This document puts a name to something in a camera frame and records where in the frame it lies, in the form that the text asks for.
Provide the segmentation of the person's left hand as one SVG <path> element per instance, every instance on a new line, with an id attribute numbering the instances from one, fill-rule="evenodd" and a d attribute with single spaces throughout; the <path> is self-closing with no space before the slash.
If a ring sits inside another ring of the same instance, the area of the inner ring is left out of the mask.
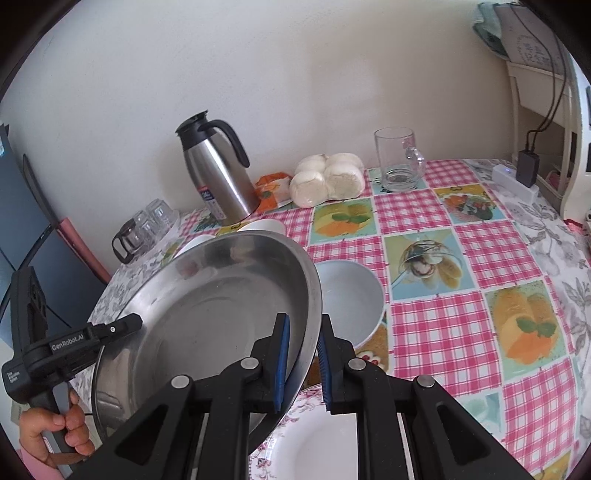
<path id="1" fill-rule="evenodd" d="M 85 414 L 79 405 L 79 396 L 69 390 L 70 409 L 65 414 L 55 414 L 43 408 L 30 408 L 19 420 L 19 443 L 22 458 L 28 454 L 42 465 L 56 469 L 59 465 L 77 463 L 92 455 L 95 446 L 90 440 L 89 429 L 85 424 Z M 66 430 L 66 444 L 73 453 L 50 453 L 43 439 L 43 432 Z"/>

